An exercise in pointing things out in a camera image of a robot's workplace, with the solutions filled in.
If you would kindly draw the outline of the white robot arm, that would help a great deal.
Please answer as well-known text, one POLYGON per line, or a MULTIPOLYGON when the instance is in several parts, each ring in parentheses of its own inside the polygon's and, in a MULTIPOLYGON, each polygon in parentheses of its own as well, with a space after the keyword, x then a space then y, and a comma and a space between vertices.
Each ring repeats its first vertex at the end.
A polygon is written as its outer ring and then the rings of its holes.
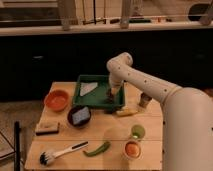
POLYGON ((203 91, 181 87, 132 68, 121 53, 106 66, 112 94, 127 81, 158 101, 163 114, 162 171, 213 171, 213 100, 203 91))

